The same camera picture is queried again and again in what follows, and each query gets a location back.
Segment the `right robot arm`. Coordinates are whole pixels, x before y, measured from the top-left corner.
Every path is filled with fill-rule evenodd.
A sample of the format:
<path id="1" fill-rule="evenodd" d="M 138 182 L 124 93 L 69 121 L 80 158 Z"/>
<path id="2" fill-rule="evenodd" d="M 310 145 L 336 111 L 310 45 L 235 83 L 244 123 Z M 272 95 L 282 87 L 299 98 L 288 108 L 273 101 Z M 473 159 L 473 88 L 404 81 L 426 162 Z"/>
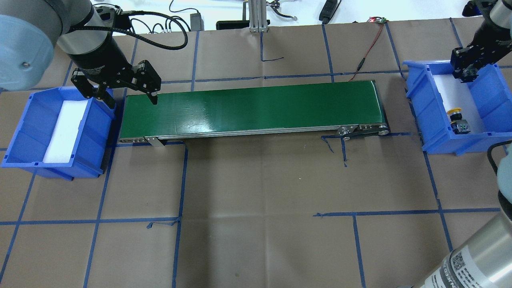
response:
<path id="1" fill-rule="evenodd" d="M 511 91 L 497 62 L 511 52 L 510 0 L 470 0 L 463 16 L 482 15 L 472 41 L 449 61 L 408 66 L 408 93 L 430 154 L 486 151 L 497 176 L 498 211 L 450 251 L 416 288 L 510 288 L 511 153 L 499 163 L 492 152 L 511 144 Z"/>

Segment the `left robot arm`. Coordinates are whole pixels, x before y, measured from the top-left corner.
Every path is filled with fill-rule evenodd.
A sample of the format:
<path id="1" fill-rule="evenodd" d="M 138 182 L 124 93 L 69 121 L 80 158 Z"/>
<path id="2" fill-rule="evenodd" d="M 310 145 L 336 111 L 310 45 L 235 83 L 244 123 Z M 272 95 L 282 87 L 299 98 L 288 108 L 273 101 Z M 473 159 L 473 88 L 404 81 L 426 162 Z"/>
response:
<path id="1" fill-rule="evenodd" d="M 161 78 L 150 62 L 130 64 L 113 32 L 130 31 L 129 18 L 118 7 L 95 7 L 89 0 L 2 0 L 1 88 L 35 87 L 58 46 L 77 66 L 72 84 L 85 98 L 96 98 L 111 109 L 107 89 L 129 88 L 157 104 Z"/>

